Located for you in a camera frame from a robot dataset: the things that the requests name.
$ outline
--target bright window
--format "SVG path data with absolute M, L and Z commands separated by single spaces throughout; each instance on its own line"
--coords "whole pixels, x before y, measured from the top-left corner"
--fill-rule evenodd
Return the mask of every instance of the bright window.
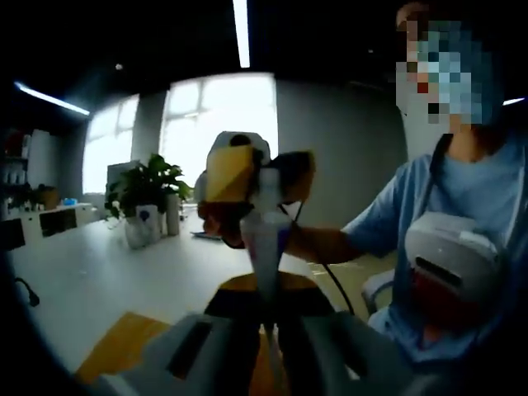
M 104 194 L 109 165 L 127 163 L 139 97 L 130 97 L 97 113 L 90 125 L 82 161 L 82 193 Z
M 257 132 L 278 153 L 275 80 L 241 73 L 175 83 L 167 94 L 160 153 L 194 186 L 223 131 Z

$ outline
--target wooden surface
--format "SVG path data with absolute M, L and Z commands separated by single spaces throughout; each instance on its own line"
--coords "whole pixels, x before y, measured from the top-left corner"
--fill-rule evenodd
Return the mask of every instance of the wooden surface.
M 308 278 L 285 272 L 280 272 L 280 282 L 286 290 L 317 288 L 315 283 Z M 255 290 L 256 285 L 255 275 L 247 274 L 224 282 L 220 289 L 251 291 Z M 128 370 L 139 363 L 141 351 L 146 343 L 169 327 L 167 323 L 136 313 L 125 313 L 96 344 L 76 372 L 76 378 L 84 384 L 90 384 L 100 374 L 115 374 Z M 282 390 L 276 388 L 270 366 L 270 350 L 263 330 L 261 330 L 260 340 L 261 345 L 255 361 L 249 394 L 252 396 L 288 394 L 286 383 L 281 385 Z M 286 379 L 284 367 L 282 372 L 282 378 Z

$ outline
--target fluorescent light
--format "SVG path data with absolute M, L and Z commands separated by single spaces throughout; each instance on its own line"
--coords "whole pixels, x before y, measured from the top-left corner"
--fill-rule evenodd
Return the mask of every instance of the fluorescent light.
M 24 84 L 20 84 L 19 82 L 15 82 L 15 85 L 18 89 L 21 91 L 32 95 L 33 97 L 38 97 L 39 99 L 42 99 L 43 101 L 48 101 L 49 103 L 53 103 L 54 105 L 62 106 L 65 109 L 76 111 L 77 113 L 84 114 L 85 116 L 88 116 L 90 114 L 90 111 L 84 110 L 80 107 L 70 105 L 69 103 L 66 103 L 65 101 L 60 101 L 59 99 L 55 99 L 54 97 L 51 97 L 49 95 L 45 95 L 44 93 L 35 91 L 34 89 L 26 87 Z
M 249 67 L 248 2 L 233 0 L 234 25 L 237 30 L 238 58 L 240 67 Z
M 507 106 L 507 105 L 511 105 L 513 103 L 517 103 L 518 101 L 524 101 L 525 98 L 524 97 L 518 97 L 517 99 L 510 99 L 508 101 L 504 101 L 502 103 L 503 106 Z

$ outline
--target blue object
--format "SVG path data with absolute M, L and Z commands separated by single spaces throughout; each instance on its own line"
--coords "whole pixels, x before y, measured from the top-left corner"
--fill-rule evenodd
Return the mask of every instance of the blue object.
M 64 198 L 63 199 L 64 206 L 71 206 L 71 205 L 76 205 L 76 204 L 77 204 L 77 200 L 75 198 Z
M 462 163 L 445 156 L 427 203 L 427 210 L 469 217 L 491 235 L 504 240 L 513 208 L 521 189 L 519 178 L 526 141 L 515 134 L 491 157 L 477 163 Z M 375 201 L 344 229 L 351 244 L 363 251 L 382 257 L 398 250 L 398 265 L 394 275 L 393 302 L 370 318 L 370 325 L 394 339 L 415 362 L 452 360 L 464 355 L 475 343 L 481 342 L 501 321 L 506 311 L 515 305 L 521 287 L 528 285 L 528 235 L 518 233 L 509 252 L 511 277 L 504 295 L 498 295 L 499 314 L 485 326 L 458 336 L 444 334 L 438 341 L 420 348 L 425 321 L 408 309 L 411 280 L 404 239 L 413 221 L 413 212 L 429 177 L 431 155 L 424 155 L 403 165 Z M 526 207 L 521 207 L 519 221 L 528 227 Z

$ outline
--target white desk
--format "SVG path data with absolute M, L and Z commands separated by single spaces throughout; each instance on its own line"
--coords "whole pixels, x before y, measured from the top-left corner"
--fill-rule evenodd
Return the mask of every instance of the white desk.
M 106 331 L 132 311 L 175 323 L 203 311 L 218 286 L 252 271 L 244 250 L 193 238 L 196 213 L 181 235 L 131 251 L 122 229 L 99 221 L 11 251 L 17 276 L 40 297 L 29 309 L 52 351 L 75 371 Z M 301 260 L 284 256 L 280 268 L 313 279 Z

